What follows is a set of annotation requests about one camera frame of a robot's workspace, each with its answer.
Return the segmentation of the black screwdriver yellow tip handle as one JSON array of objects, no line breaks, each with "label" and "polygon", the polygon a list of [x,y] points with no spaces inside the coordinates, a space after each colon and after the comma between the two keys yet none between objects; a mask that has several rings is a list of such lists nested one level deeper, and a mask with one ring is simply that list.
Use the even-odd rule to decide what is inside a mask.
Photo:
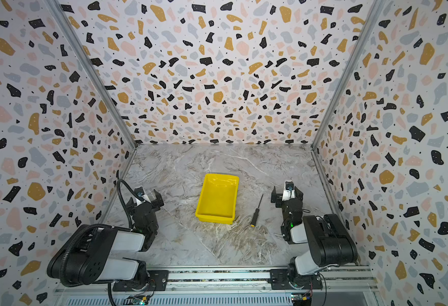
[{"label": "black screwdriver yellow tip handle", "polygon": [[260,201],[258,203],[258,207],[255,209],[255,211],[253,213],[252,220],[251,220],[251,223],[250,223],[251,227],[256,227],[256,225],[257,225],[257,219],[258,219],[258,215],[259,215],[259,212],[260,212],[260,205],[262,203],[263,197],[264,197],[264,195],[261,196]]}]

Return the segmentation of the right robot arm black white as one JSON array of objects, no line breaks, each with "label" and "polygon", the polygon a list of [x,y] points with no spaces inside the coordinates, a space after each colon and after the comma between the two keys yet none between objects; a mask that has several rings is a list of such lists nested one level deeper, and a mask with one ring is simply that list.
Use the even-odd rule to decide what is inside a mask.
[{"label": "right robot arm black white", "polygon": [[286,181],[282,193],[272,190],[271,203],[281,209],[281,236],[292,245],[306,244],[308,250],[292,258],[284,276],[274,277],[293,288],[313,285],[313,277],[332,266],[354,263],[357,248],[336,214],[309,215],[303,208],[304,193]]}]

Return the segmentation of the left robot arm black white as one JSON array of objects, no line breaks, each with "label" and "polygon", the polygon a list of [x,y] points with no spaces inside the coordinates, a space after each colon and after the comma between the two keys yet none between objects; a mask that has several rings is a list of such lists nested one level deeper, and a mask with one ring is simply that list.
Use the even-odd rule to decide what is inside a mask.
[{"label": "left robot arm black white", "polygon": [[126,204],[131,228],[108,224],[82,224],[53,256],[47,275],[68,288],[126,281],[141,289],[150,283],[146,263],[141,260],[114,258],[114,252],[146,252],[158,234],[156,212],[164,206],[158,191],[148,196],[143,189]]}]

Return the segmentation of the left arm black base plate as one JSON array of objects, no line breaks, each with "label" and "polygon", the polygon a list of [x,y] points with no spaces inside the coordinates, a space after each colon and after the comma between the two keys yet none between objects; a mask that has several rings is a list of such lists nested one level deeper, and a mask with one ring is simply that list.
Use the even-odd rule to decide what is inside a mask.
[{"label": "left arm black base plate", "polygon": [[113,285],[113,292],[151,293],[165,291],[168,280],[168,270],[148,270],[133,280],[116,282]]}]

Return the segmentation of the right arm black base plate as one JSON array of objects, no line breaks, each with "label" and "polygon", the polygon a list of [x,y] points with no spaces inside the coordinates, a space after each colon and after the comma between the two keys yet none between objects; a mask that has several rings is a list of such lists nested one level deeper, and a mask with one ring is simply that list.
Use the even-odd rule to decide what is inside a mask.
[{"label": "right arm black base plate", "polygon": [[323,288],[319,275],[299,275],[290,269],[271,269],[268,283],[272,290],[317,290]]}]

